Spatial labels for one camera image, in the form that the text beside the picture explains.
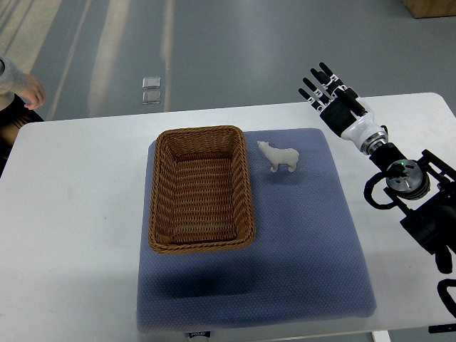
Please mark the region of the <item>grey sleeve forearm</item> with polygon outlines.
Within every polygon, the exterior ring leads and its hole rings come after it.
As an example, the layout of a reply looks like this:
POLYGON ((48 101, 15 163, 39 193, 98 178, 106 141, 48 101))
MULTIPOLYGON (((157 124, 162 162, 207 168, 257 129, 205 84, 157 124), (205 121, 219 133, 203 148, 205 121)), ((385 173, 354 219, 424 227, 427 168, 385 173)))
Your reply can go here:
POLYGON ((5 56, 1 56, 1 95, 20 93, 26 85, 26 77, 23 71, 5 56))

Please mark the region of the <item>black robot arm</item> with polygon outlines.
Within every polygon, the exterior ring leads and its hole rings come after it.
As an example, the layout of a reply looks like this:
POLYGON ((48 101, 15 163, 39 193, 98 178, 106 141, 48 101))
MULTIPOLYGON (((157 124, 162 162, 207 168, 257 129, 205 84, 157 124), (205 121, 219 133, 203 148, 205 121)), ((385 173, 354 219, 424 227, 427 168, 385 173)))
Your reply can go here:
POLYGON ((455 170, 429 150, 410 160, 385 135, 371 138, 361 152, 380 172, 370 178, 363 195, 370 206, 399 208, 403 229, 429 254, 437 269, 451 274, 455 255, 455 170))

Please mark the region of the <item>person's bare hand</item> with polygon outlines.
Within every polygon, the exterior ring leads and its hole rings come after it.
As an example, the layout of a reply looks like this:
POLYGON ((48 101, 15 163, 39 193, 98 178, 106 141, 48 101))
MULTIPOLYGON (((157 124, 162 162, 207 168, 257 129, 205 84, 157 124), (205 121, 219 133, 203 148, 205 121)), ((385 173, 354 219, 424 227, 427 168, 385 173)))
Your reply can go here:
POLYGON ((40 108, 46 99, 45 90, 40 82, 34 76, 25 74, 25 82, 22 91, 19 92, 19 96, 24 99, 24 107, 28 110, 35 110, 40 108))

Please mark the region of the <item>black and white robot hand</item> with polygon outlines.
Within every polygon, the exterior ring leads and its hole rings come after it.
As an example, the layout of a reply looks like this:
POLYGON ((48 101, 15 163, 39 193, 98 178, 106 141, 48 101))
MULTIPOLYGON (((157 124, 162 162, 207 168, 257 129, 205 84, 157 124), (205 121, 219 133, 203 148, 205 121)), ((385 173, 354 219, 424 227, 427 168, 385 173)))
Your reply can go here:
POLYGON ((388 143, 388 131, 374 122, 373 111, 361 101, 357 92, 348 87, 325 63, 311 69, 317 87, 304 78, 307 89, 299 94, 319 113, 328 128, 343 140, 351 141, 364 155, 371 155, 388 143))

